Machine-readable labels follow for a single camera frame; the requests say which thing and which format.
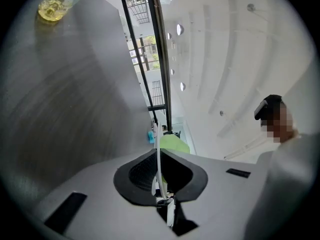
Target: green object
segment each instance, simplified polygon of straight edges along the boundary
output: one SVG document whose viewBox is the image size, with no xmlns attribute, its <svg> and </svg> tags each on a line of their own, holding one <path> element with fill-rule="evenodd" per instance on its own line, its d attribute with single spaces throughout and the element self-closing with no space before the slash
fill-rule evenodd
<svg viewBox="0 0 320 240">
<path fill-rule="evenodd" d="M 164 135 L 160 139 L 160 149 L 171 149 L 190 154 L 189 146 L 174 134 Z"/>
</svg>

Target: black rectangular panel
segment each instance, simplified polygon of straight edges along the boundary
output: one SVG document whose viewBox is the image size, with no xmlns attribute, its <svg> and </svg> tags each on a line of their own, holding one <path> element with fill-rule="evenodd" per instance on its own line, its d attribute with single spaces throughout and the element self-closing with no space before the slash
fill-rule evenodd
<svg viewBox="0 0 320 240">
<path fill-rule="evenodd" d="M 240 176 L 243 178 L 249 178 L 249 175 L 251 174 L 251 172 L 248 172 L 248 171 L 237 170 L 237 169 L 232 169 L 232 168 L 227 170 L 226 173 L 237 175 L 237 176 Z"/>
<path fill-rule="evenodd" d="M 44 224 L 50 229 L 63 234 L 86 198 L 86 194 L 73 192 L 66 200 L 64 200 L 64 202 L 55 210 Z"/>
</svg>

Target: black metal pole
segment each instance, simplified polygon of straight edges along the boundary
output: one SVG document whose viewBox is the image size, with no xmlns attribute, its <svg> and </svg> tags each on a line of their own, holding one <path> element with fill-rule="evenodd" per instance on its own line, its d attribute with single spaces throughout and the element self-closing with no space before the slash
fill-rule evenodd
<svg viewBox="0 0 320 240">
<path fill-rule="evenodd" d="M 138 45 L 137 45 L 137 40 L 136 40 L 136 37 L 135 37 L 134 29 L 132 27 L 129 10 L 128 10 L 128 7 L 127 7 L 127 2 L 126 2 L 126 0 L 121 0 L 121 1 L 122 1 L 123 10 L 124 10 L 124 15 L 125 15 L 125 18 L 126 18 L 126 23 L 128 25 L 128 28 L 129 28 L 129 32 L 130 32 L 133 48 L 134 48 L 134 51 L 135 51 L 135 54 L 136 54 L 136 59 L 138 60 L 139 68 L 140 68 L 140 71 L 141 71 L 141 76 L 142 76 L 143 83 L 144 83 L 144 86 L 145 86 L 146 94 L 147 94 L 148 100 L 150 102 L 150 107 L 153 108 L 154 106 L 153 106 L 152 99 L 151 99 L 151 96 L 150 96 L 149 87 L 148 87 L 148 83 L 147 83 L 144 67 L 142 66 L 142 61 L 141 61 L 141 57 L 140 57 L 140 53 L 139 53 L 139 49 L 138 49 Z M 153 110 L 152 113 L 153 113 L 154 120 L 155 120 L 156 124 L 158 125 L 158 120 L 157 120 L 157 116 L 156 116 L 155 111 Z"/>
<path fill-rule="evenodd" d="M 148 3 L 149 3 L 152 24 L 153 24 L 156 47 L 157 47 L 158 56 L 159 56 L 163 96 L 164 96 L 164 103 L 165 103 L 166 124 L 167 124 L 168 131 L 171 131 L 172 119 L 171 119 L 170 70 L 169 70 L 169 60 L 168 60 L 168 50 L 167 50 L 164 19 L 162 15 L 160 0 L 148 0 Z"/>
</svg>

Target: white ceiling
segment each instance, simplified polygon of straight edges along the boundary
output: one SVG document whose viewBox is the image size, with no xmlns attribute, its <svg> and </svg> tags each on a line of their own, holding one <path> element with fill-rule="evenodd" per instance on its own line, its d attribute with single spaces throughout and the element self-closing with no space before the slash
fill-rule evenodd
<svg viewBox="0 0 320 240">
<path fill-rule="evenodd" d="M 248 4 L 254 4 L 254 13 Z M 285 0 L 172 0 L 162 11 L 172 34 L 171 85 L 197 154 L 254 162 L 257 154 L 275 149 L 253 113 L 266 96 L 285 96 L 314 57 L 295 11 Z M 184 27 L 181 36 L 177 24 Z"/>
</svg>

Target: gray curved wall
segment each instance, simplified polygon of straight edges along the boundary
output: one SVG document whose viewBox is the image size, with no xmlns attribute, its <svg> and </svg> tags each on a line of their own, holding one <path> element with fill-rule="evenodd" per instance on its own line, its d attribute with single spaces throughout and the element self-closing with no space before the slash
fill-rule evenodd
<svg viewBox="0 0 320 240">
<path fill-rule="evenodd" d="M 38 3 L 21 10 L 0 54 L 1 178 L 27 209 L 89 165 L 152 148 L 118 11 L 81 0 L 45 25 Z"/>
</svg>

